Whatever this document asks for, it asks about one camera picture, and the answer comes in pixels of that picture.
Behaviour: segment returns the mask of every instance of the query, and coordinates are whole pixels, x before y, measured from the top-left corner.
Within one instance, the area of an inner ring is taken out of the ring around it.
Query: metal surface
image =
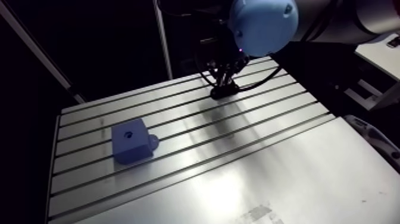
[[[249,65],[260,63],[260,62],[263,62],[263,61],[269,61],[269,60],[271,60],[270,57],[259,58],[259,59],[250,61]],[[167,86],[171,86],[171,85],[175,85],[175,84],[182,83],[182,82],[187,82],[189,80],[193,80],[193,79],[197,79],[197,78],[198,78],[198,75],[194,74],[194,75],[185,76],[185,77],[182,77],[182,78],[179,78],[179,79],[174,79],[174,80],[169,80],[169,81],[166,81],[166,82],[157,83],[157,84],[154,84],[154,85],[151,85],[151,86],[146,86],[146,87],[143,87],[143,88],[140,88],[140,89],[135,89],[135,90],[132,90],[132,91],[129,91],[129,92],[124,92],[122,94],[113,95],[111,97],[106,97],[106,98],[103,98],[103,99],[97,99],[97,100],[94,100],[94,101],[91,101],[91,102],[87,102],[85,104],[79,104],[79,105],[75,105],[75,106],[72,106],[72,107],[67,107],[67,108],[61,110],[61,114],[68,114],[68,113],[71,113],[71,112],[74,112],[74,111],[82,110],[84,108],[93,107],[95,105],[105,104],[106,102],[112,102],[112,101],[115,101],[115,100],[118,100],[118,99],[123,99],[123,98],[127,98],[127,97],[133,97],[133,96],[138,95],[138,94],[143,94],[145,92],[154,91],[154,90],[157,90],[157,89],[161,89],[161,88],[164,88],[164,87],[167,87]]]
[[[399,35],[394,33],[382,41],[359,45],[355,53],[395,80],[400,81],[400,48],[390,48],[386,45],[397,36]]]
[[[371,84],[360,80],[358,84],[365,90],[373,94],[372,97],[364,99],[358,93],[352,89],[347,89],[345,93],[351,97],[354,101],[362,105],[367,110],[380,109],[387,107],[388,105],[398,103],[400,99],[400,64],[398,59],[400,58],[400,48],[390,48],[386,44],[393,38],[398,36],[397,34],[388,35],[386,38],[379,42],[365,43],[356,49],[355,53],[361,58],[365,59],[378,69],[392,77],[397,81],[390,89],[386,92],[381,93],[376,90]]]
[[[397,224],[399,189],[393,168],[336,119],[79,223]]]
[[[252,62],[236,82],[249,85],[270,74],[277,64],[264,60]],[[209,98],[209,90],[194,75],[63,114],[49,222],[91,217],[334,119],[284,70],[259,88],[220,101]],[[119,165],[110,128],[138,116],[160,146],[150,159]]]
[[[362,25],[377,34],[400,29],[400,15],[394,0],[357,0],[357,16]]]

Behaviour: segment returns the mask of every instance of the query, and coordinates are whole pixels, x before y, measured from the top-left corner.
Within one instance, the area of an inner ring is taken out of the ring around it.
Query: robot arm
[[[228,19],[237,46],[261,57],[289,41],[358,44],[400,29],[399,0],[234,0]]]
[[[218,63],[208,64],[216,83],[202,74],[214,86],[214,99],[257,87],[280,70],[240,89],[232,76],[246,66],[248,56],[274,54],[290,41],[359,44],[400,30],[400,0],[162,0],[162,11],[164,5],[219,21],[223,53]]]

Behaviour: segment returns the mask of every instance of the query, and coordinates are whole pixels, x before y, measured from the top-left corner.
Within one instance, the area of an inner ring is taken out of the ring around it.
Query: cylindrical protrusion
[[[382,34],[400,29],[399,0],[357,0],[357,16],[369,31]]]

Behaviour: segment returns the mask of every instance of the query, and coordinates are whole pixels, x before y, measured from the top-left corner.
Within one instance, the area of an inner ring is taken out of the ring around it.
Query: blue block
[[[142,119],[115,125],[111,128],[112,153],[120,164],[134,163],[152,157],[158,138],[149,135]]]

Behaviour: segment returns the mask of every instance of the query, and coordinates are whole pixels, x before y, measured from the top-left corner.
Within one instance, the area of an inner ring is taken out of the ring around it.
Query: light blue joint cover
[[[153,156],[159,140],[149,135],[142,119],[115,125],[111,128],[112,154],[116,162],[130,164]]]
[[[235,0],[228,26],[244,53],[262,57],[287,45],[298,23],[294,0]]]

